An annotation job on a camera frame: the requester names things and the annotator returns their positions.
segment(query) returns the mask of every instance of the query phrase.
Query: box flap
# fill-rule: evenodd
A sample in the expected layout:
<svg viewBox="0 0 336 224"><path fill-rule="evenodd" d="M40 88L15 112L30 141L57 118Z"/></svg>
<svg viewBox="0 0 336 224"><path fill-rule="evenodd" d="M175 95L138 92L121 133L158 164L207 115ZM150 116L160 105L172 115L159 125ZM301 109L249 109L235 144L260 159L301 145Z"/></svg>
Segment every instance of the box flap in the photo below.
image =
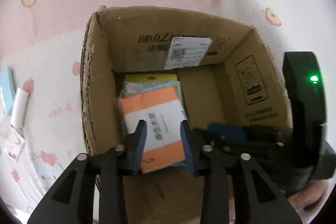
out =
<svg viewBox="0 0 336 224"><path fill-rule="evenodd" d="M206 129L210 122L225 123L212 66L181 68L177 73L191 127Z"/></svg>
<svg viewBox="0 0 336 224"><path fill-rule="evenodd" d="M287 104L273 62L255 29L224 64L242 125L289 125Z"/></svg>
<svg viewBox="0 0 336 224"><path fill-rule="evenodd" d="M93 155L104 153L119 144L115 81L107 41L101 35L96 13L91 17L83 43L81 99L83 133L88 152Z"/></svg>
<svg viewBox="0 0 336 224"><path fill-rule="evenodd" d="M252 29L222 17L172 8L108 8L98 15L118 72L163 70L173 37L211 38L201 65L220 63Z"/></svg>

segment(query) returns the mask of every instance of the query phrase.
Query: qr code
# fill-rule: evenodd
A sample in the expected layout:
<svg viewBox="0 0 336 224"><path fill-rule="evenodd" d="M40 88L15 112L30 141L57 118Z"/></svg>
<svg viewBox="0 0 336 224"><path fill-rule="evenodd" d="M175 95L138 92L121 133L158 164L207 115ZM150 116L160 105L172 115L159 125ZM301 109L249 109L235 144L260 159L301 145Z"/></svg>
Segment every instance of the qr code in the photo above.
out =
<svg viewBox="0 0 336 224"><path fill-rule="evenodd" d="M187 49L186 48L175 48L171 54L170 60L182 61Z"/></svg>

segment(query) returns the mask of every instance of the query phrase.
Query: peach print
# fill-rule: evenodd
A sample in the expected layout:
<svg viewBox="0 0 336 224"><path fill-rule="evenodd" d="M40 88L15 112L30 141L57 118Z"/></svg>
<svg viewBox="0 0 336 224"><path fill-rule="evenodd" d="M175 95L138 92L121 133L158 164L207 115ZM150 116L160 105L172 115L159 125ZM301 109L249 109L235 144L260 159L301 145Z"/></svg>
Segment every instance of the peach print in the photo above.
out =
<svg viewBox="0 0 336 224"><path fill-rule="evenodd" d="M15 182L19 181L20 175L19 175L19 173L15 169L13 169L12 176L13 176Z"/></svg>
<svg viewBox="0 0 336 224"><path fill-rule="evenodd" d="M35 85L34 85L34 81L29 79L27 80L24 84L23 84L23 87L22 89L25 91L25 92L28 92L28 93L33 93L34 91L34 88L35 88Z"/></svg>
<svg viewBox="0 0 336 224"><path fill-rule="evenodd" d="M43 160L43 162L49 163L51 166L54 166L55 162L57 161L54 154L47 154L44 151L41 151L41 159Z"/></svg>
<svg viewBox="0 0 336 224"><path fill-rule="evenodd" d="M79 62L74 62L72 65L72 73L78 76L80 71L81 71L81 64Z"/></svg>
<svg viewBox="0 0 336 224"><path fill-rule="evenodd" d="M267 21L273 25L281 26L282 24L280 18L271 8L266 9L265 17Z"/></svg>

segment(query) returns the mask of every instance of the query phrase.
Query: cardboard box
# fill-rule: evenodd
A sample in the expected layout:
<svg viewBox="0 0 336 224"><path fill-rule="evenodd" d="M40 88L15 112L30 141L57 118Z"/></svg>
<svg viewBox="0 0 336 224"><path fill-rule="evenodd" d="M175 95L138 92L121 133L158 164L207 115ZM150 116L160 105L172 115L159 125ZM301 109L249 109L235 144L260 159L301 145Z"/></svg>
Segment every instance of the cardboard box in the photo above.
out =
<svg viewBox="0 0 336 224"><path fill-rule="evenodd" d="M81 62L82 122L88 154L121 143L117 96L124 73L162 71L172 37L208 37L197 67L165 71L181 82L193 128L210 122L288 126L272 58L250 26L199 12L101 7L88 23ZM167 168L125 177L129 223L183 223L200 216L203 178Z"/></svg>

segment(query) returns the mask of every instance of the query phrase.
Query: blue gripper pad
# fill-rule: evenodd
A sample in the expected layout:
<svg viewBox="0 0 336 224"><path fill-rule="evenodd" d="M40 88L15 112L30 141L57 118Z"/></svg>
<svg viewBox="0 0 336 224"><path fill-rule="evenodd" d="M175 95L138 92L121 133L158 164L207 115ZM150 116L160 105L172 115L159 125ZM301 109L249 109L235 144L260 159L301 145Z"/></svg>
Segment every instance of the blue gripper pad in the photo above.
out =
<svg viewBox="0 0 336 224"><path fill-rule="evenodd" d="M133 175L136 175L140 170L142 153L145 147L146 138L147 138L147 123L145 121L139 121L138 126L133 134L138 134L138 142L134 154L133 160Z"/></svg>
<svg viewBox="0 0 336 224"><path fill-rule="evenodd" d="M195 167L194 167L193 153L189 145L188 136L183 126L183 122L181 123L180 130L181 130L181 140L182 140L184 156L185 156L185 163L187 165L187 169L189 170L189 172L194 174Z"/></svg>
<svg viewBox="0 0 336 224"><path fill-rule="evenodd" d="M6 67L0 73L0 87L1 87L0 92L3 107L7 115L11 115L14 105L15 88L14 88L13 72L10 67Z"/></svg>
<svg viewBox="0 0 336 224"><path fill-rule="evenodd" d="M210 123L208 124L208 131L211 131L218 136L224 136L229 141L245 141L246 133L241 127L228 126L223 123Z"/></svg>

